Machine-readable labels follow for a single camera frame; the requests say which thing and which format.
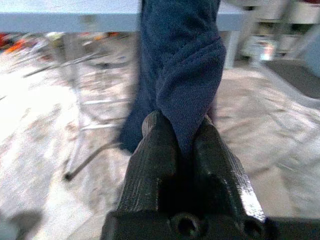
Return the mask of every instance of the concrete floor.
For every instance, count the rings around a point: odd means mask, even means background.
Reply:
[[[0,55],[0,215],[36,218],[26,240],[99,239],[130,156],[117,148],[105,150],[73,181],[64,181],[78,136],[74,93],[57,69],[23,78],[36,69],[28,62],[8,72],[14,60]],[[133,61],[105,72],[98,77],[100,84],[92,72],[80,65],[85,99],[127,96],[137,66]],[[101,84],[114,79],[119,84],[113,87]],[[216,125],[241,160],[266,215],[319,218],[320,111],[288,99],[243,62],[224,71],[216,99]],[[90,114],[86,110],[86,121],[92,115],[97,120],[128,111],[126,105],[101,105]],[[117,133],[117,128],[86,131],[77,164]]]

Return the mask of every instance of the blue cloth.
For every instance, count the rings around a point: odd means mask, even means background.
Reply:
[[[220,0],[144,0],[139,88],[119,136],[133,152],[144,118],[160,110],[171,122],[183,158],[213,102],[226,49],[216,18]]]

